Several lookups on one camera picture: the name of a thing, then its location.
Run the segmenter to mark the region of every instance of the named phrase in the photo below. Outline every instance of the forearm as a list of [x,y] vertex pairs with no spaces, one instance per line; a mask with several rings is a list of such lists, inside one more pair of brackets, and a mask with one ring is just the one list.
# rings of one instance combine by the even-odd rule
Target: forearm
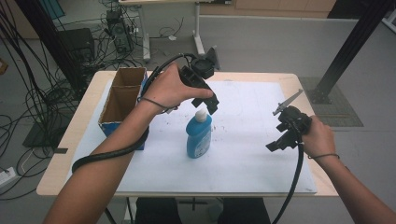
[[[136,142],[158,113],[158,108],[141,102],[92,154],[122,149]],[[67,181],[51,207],[46,223],[95,223],[116,191],[132,153],[88,163]]]
[[336,157],[317,159],[355,223],[396,223],[396,214],[367,189]]

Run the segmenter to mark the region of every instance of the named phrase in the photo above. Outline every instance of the person's right hand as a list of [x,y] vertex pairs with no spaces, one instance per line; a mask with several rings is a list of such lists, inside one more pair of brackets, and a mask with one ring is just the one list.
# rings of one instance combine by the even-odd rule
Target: person's right hand
[[335,153],[334,134],[328,125],[312,116],[309,132],[303,135],[304,151],[310,157]]
[[211,96],[213,96],[212,90],[184,85],[180,80],[176,63],[169,64],[168,68],[154,79],[144,95],[145,98],[166,107],[180,105],[190,98],[205,99]]

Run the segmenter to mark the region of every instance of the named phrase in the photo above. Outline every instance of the metal rod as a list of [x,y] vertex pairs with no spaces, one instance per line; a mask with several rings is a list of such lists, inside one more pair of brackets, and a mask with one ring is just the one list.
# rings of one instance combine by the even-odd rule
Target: metal rod
[[319,84],[314,90],[308,91],[308,97],[311,103],[329,103],[328,95],[335,83],[343,75],[382,18],[384,18],[392,3],[393,0],[372,1],[371,5],[366,9],[353,28],[344,45],[338,51]]

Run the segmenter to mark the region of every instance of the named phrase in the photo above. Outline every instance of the table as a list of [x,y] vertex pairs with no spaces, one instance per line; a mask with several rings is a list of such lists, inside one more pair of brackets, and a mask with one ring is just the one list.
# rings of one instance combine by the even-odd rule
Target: table
[[208,2],[208,0],[119,0],[121,5],[134,6],[137,9],[139,15],[139,20],[141,24],[142,34],[143,34],[143,60],[147,63],[150,60],[149,52],[149,33],[146,30],[146,24],[144,22],[144,12],[142,5],[144,4],[165,4],[165,3],[195,3],[195,27],[192,31],[195,46],[198,51],[198,55],[205,55],[204,47],[199,35],[199,14],[200,14],[200,3]]
[[[78,143],[82,135],[87,129],[87,125],[91,119],[92,112],[96,108],[105,86],[109,80],[115,76],[115,71],[100,71],[95,74],[91,85],[87,89],[75,116],[70,122],[59,148],[67,148],[65,153],[56,153],[46,173],[44,173],[38,187],[37,193],[40,195],[56,196],[64,186],[65,179],[70,169],[71,161],[75,154]],[[302,86],[294,74],[272,74],[272,73],[223,73],[216,72],[209,80],[234,80],[234,81],[250,81],[250,82],[277,82],[285,97],[292,96]],[[313,109],[310,106],[306,95],[302,94],[292,105],[297,106],[307,115],[313,115]],[[317,186],[315,196],[337,196],[332,182],[324,173],[324,171],[312,160],[307,160]],[[131,196],[128,193],[118,194],[116,196]]]

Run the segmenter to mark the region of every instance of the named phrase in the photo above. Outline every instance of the wrist strap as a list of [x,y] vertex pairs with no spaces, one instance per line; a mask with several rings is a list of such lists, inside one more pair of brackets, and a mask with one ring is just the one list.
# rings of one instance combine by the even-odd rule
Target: wrist strap
[[152,103],[152,104],[155,104],[155,105],[159,106],[160,108],[163,109],[163,113],[164,113],[164,112],[168,112],[168,111],[172,111],[173,109],[177,108],[176,106],[167,107],[167,106],[164,106],[164,105],[160,105],[160,104],[158,104],[157,102],[155,102],[155,101],[153,101],[153,100],[150,100],[150,99],[148,99],[148,98],[145,98],[145,97],[143,97],[143,96],[137,98],[137,102],[140,102],[140,101],[142,101],[142,100],[148,101],[148,102],[150,102],[150,103]]
[[320,155],[320,156],[316,156],[316,157],[310,157],[310,156],[308,156],[308,159],[314,160],[314,159],[321,158],[321,157],[326,157],[326,156],[335,156],[335,157],[338,158],[338,160],[340,159],[340,156],[338,156],[338,155],[335,154],[335,153],[324,154],[324,155]]

